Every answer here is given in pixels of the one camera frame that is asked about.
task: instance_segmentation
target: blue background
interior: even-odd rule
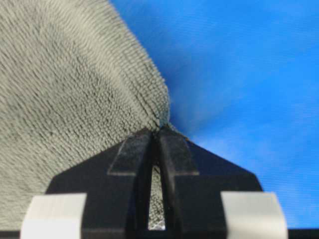
[[[171,122],[319,228],[319,1],[112,0],[166,79]]]

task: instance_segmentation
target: gray towel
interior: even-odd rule
[[[0,0],[0,230],[54,175],[168,120],[163,78],[106,0]]]

